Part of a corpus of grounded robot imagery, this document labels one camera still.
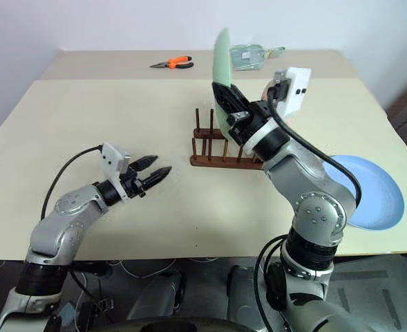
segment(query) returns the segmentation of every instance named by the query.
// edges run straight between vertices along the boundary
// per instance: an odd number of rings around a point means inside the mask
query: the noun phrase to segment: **robotic arm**
[[[102,145],[101,168],[107,180],[65,194],[36,225],[20,279],[1,312],[0,330],[18,331],[21,315],[32,313],[38,314],[33,320],[37,331],[53,331],[49,326],[57,323],[50,314],[59,305],[69,266],[88,228],[108,212],[108,207],[145,196],[146,190],[168,175],[171,167],[163,167],[144,180],[138,179],[138,172],[156,159],[157,156],[145,156],[129,164],[128,153],[108,143]],[[27,316],[24,324],[27,331],[32,331],[33,324]]]
[[[243,151],[263,160],[265,173],[294,209],[281,262],[265,271],[271,307],[283,314],[294,332],[374,331],[324,301],[335,252],[356,209],[355,198],[326,174],[317,155],[277,125],[269,109],[276,102],[276,111],[285,116],[297,111],[309,76],[306,68],[277,73],[270,84],[270,102],[249,102],[234,85],[214,82],[213,90],[217,107],[227,114],[229,135]]]

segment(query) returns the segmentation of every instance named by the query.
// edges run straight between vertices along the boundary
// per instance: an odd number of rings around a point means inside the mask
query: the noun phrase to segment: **white wall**
[[[407,85],[407,0],[0,0],[0,124],[58,49],[210,49],[226,26],[234,43],[342,50],[384,107]]]

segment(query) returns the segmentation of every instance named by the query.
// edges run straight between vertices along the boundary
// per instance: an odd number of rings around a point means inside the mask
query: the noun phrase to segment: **wooden peg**
[[[226,161],[226,155],[228,153],[228,140],[225,140],[225,146],[223,147],[223,161]]]
[[[198,115],[198,109],[196,109],[196,128],[197,132],[200,132],[200,116]]]
[[[202,143],[202,156],[206,154],[206,138],[203,138],[203,143]]]
[[[208,145],[208,160],[211,160],[212,158],[212,138],[209,139],[209,145]]]
[[[211,109],[211,119],[210,119],[210,123],[209,123],[209,133],[212,133],[213,126],[214,126],[214,110]]]
[[[192,138],[192,156],[194,160],[197,159],[196,139],[194,137]]]
[[[243,153],[243,146],[240,146],[240,149],[238,150],[238,156],[237,156],[237,163],[240,162],[240,160],[242,159],[242,153]]]

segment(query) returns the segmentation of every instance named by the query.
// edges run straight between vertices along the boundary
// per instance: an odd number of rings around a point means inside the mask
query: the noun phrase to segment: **table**
[[[204,124],[209,112],[203,110],[214,107],[211,80],[181,80],[178,71],[169,72],[173,78],[130,80],[51,78],[47,71],[32,84],[0,128],[0,259],[25,257],[55,174],[71,156],[101,142],[128,149],[134,158],[157,154],[154,165],[173,170],[143,199],[113,206],[90,228],[77,259],[254,256],[289,230],[290,204],[263,172],[189,164],[194,109]],[[294,128],[328,154],[355,154],[382,166],[406,203],[391,230],[349,225],[338,254],[407,252],[407,147],[360,79],[325,76],[311,80]],[[267,82],[234,83],[255,100]],[[214,154],[222,148],[214,144]],[[87,155],[68,168],[48,209],[67,191],[103,180],[98,158]]]

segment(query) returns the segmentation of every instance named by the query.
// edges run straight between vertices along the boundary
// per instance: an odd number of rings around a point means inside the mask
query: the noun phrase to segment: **light blue plate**
[[[364,230],[387,230],[399,223],[404,213],[401,190],[380,166],[357,156],[334,156],[333,159],[349,169],[361,186],[361,202],[349,223]],[[355,196],[352,182],[335,167],[324,163],[326,173],[346,186]]]

